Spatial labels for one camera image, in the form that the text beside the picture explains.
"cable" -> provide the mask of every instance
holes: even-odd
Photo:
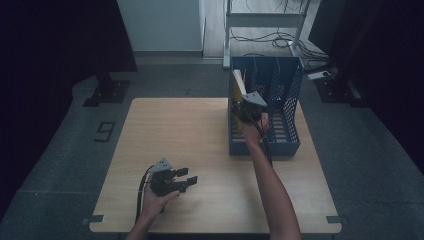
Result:
[[[247,0],[246,0],[246,7],[249,9],[249,11],[252,13],[252,9],[250,9],[250,7],[249,7],[249,4],[247,3]]]
[[[247,109],[244,107],[243,110],[244,110],[244,113],[248,116],[250,122],[255,126],[256,130],[258,130],[259,135],[261,136],[262,142],[264,143],[265,151],[268,157],[268,162],[272,166],[271,150],[269,148],[268,139],[266,138],[265,133],[263,131],[263,126],[262,126],[262,129],[259,128],[258,123],[256,123],[256,121],[252,118],[252,116],[250,116]]]
[[[143,196],[143,190],[144,190],[144,184],[146,183],[146,177],[147,174],[149,173],[149,170],[154,167],[154,165],[150,166],[146,172],[143,175],[143,178],[141,179],[140,182],[140,186],[138,187],[138,194],[137,194],[137,210],[136,210],[136,215],[135,215],[135,221],[137,222],[138,217],[140,216],[141,213],[141,199]]]
[[[232,0],[227,0],[230,1],[230,9],[232,9],[232,4],[233,1]],[[288,0],[285,0],[284,3],[284,13],[287,11],[287,8],[289,8],[292,12],[295,12],[297,10],[299,10],[299,13],[302,10],[303,4],[304,4],[305,0],[301,0],[299,6],[295,7],[294,5],[294,1],[293,1],[293,6],[289,7],[289,2]],[[252,12],[252,10],[250,9],[247,0],[246,2],[246,6],[247,8]],[[226,29],[226,24],[225,24],[225,3],[226,1],[223,1],[223,11],[224,11],[224,29]],[[280,4],[277,6],[277,8],[275,9],[274,12],[277,11],[277,9],[283,5],[283,0],[281,0]],[[273,47],[276,48],[280,48],[280,49],[284,49],[284,48],[288,48],[290,47],[289,41],[293,42],[294,41],[294,36],[289,34],[289,33],[282,33],[280,32],[280,28],[277,29],[277,32],[273,32],[270,34],[267,34],[265,36],[262,37],[257,37],[257,38],[246,38],[246,37],[242,37],[242,36],[235,36],[233,33],[233,29],[230,28],[230,33],[231,33],[231,37],[230,39],[235,39],[236,41],[246,41],[246,42],[257,42],[257,43],[267,43],[270,42],[272,44]],[[317,68],[313,68],[310,63],[311,62],[323,62],[324,66],[329,66],[331,67],[333,64],[331,62],[329,62],[329,57],[327,54],[322,53],[322,52],[317,52],[317,51],[313,51],[310,50],[306,44],[312,45],[314,46],[312,43],[309,42],[304,42],[302,40],[299,39],[298,41],[298,45],[297,47],[299,48],[300,52],[301,52],[301,59],[304,63],[306,63],[306,66],[308,66],[309,69],[305,69],[305,73],[306,72],[313,72],[315,69],[318,68],[322,68],[322,66],[317,67]],[[262,54],[256,54],[256,53],[248,53],[245,54],[244,56],[249,56],[249,55],[256,55],[256,56],[265,56]]]

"blue plastic crate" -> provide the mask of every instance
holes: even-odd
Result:
[[[232,71],[245,75],[247,92],[258,91],[267,103],[269,130],[267,138],[274,156],[293,156],[300,146],[294,116],[303,76],[298,57],[232,57],[228,98],[228,136],[231,156],[249,155],[242,135],[237,133],[231,114]]]

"black cable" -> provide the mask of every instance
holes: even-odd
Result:
[[[275,8],[274,12],[277,12],[277,9],[283,4],[283,0],[281,0],[280,4]]]
[[[244,55],[243,55],[243,57],[246,57],[246,56],[259,56],[259,57],[266,57],[266,55],[259,54],[259,53],[246,53],[246,54],[244,54]]]
[[[299,9],[299,13],[301,13],[301,12],[302,12],[302,6],[303,6],[304,1],[305,1],[305,0],[301,0],[301,1],[300,1],[299,6],[297,6],[297,7],[295,8],[295,6],[294,6],[294,1],[292,1],[292,3],[293,3],[292,7],[289,7],[289,6],[288,6],[288,0],[286,0],[286,6],[285,6],[285,8],[284,8],[284,13],[286,12],[286,9],[287,9],[287,8],[288,8],[288,9],[290,9],[292,12],[295,12],[295,11],[297,11],[297,10]]]
[[[137,210],[136,210],[136,215],[135,215],[135,221],[137,222],[138,217],[140,216],[141,213],[141,199],[143,196],[143,190],[144,190],[144,184],[146,183],[146,177],[147,174],[149,173],[149,170],[154,167],[154,165],[150,166],[146,172],[143,175],[143,178],[141,179],[140,182],[140,186],[138,187],[138,194],[137,194]]]
[[[266,138],[264,131],[263,131],[261,128],[259,128],[258,124],[257,124],[257,123],[256,123],[256,121],[252,118],[252,116],[250,116],[250,114],[249,114],[249,112],[247,111],[247,109],[246,109],[246,108],[243,108],[243,110],[244,110],[244,113],[248,116],[248,118],[249,118],[250,122],[251,122],[251,123],[255,126],[256,130],[258,130],[259,135],[261,136],[262,142],[264,143],[265,151],[266,151],[266,154],[267,154],[267,157],[268,157],[268,162],[269,162],[269,164],[271,164],[271,166],[272,166],[272,156],[271,156],[271,150],[270,150],[270,148],[269,148],[268,139]]]
[[[247,0],[246,0],[246,7],[249,9],[249,11],[252,13],[252,9],[250,9],[250,7],[249,7],[249,4],[247,3]]]
[[[230,8],[232,8],[233,1],[232,0],[228,0],[228,1],[230,1]],[[283,3],[283,1],[280,2],[280,4],[275,9],[275,11],[282,5],[282,3]],[[299,12],[300,12],[303,4],[304,4],[304,0],[301,0],[299,6],[297,8],[293,7],[293,9],[292,9],[292,8],[288,7],[288,0],[285,0],[284,12],[286,12],[287,8],[291,9],[293,12],[296,11],[297,9],[299,9]],[[257,37],[257,38],[246,38],[246,37],[242,37],[242,36],[234,36],[232,28],[230,28],[230,33],[231,33],[231,36],[232,36],[231,39],[235,39],[236,41],[248,41],[248,42],[258,42],[258,43],[271,42],[273,47],[277,47],[277,48],[280,48],[280,49],[290,47],[289,41],[294,41],[294,36],[292,36],[291,34],[288,34],[288,33],[281,33],[279,30],[280,30],[280,28],[277,29],[277,32],[270,33],[270,34],[267,34],[265,36]],[[274,36],[274,35],[277,35],[277,37],[274,37],[273,39],[266,39],[266,38]],[[328,58],[327,54],[308,49],[308,47],[306,46],[306,44],[302,40],[299,39],[297,46],[298,46],[298,48],[299,48],[299,50],[302,54],[302,57],[301,57],[302,61],[306,62],[306,65],[310,68],[310,69],[307,69],[305,71],[312,72],[317,68],[321,68],[321,67],[312,68],[312,66],[310,65],[311,62],[324,62],[325,63],[324,65],[331,65],[329,63],[329,58]],[[249,55],[265,56],[265,55],[262,55],[262,54],[254,54],[254,53],[248,53],[248,54],[245,54],[244,56],[249,56]]]

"person's left hand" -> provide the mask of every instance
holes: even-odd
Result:
[[[166,196],[158,197],[150,188],[152,176],[153,175],[149,176],[147,180],[148,183],[144,187],[143,209],[140,215],[141,217],[147,218],[151,221],[153,221],[154,218],[161,212],[166,203],[180,195],[180,191],[174,191]]]

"metal rack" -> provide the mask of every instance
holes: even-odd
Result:
[[[293,56],[298,56],[296,47],[299,43],[300,33],[305,23],[310,2],[311,0],[306,0],[305,7],[301,13],[232,13],[231,0],[227,0],[223,67],[225,69],[230,68],[230,28],[232,27],[296,28],[294,40],[290,44],[290,52]]]

